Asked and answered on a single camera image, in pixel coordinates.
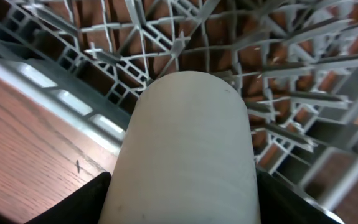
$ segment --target wooden floor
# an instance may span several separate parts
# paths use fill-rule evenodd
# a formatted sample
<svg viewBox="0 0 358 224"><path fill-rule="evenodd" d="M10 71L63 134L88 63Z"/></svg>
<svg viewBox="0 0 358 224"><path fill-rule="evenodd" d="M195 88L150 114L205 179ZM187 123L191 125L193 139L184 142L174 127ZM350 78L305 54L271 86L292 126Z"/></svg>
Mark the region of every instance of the wooden floor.
<svg viewBox="0 0 358 224"><path fill-rule="evenodd" d="M90 138L0 81L1 215L26 222L99 173L112 172L115 162Z"/></svg>

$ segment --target white cylinder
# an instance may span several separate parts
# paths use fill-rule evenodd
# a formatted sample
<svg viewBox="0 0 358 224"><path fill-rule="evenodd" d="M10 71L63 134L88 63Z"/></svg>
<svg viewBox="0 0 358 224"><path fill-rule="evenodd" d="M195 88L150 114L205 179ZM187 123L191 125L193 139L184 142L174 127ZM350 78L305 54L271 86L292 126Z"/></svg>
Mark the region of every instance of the white cylinder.
<svg viewBox="0 0 358 224"><path fill-rule="evenodd" d="M239 94L201 72L166 75L144 91L99 223L260 223Z"/></svg>

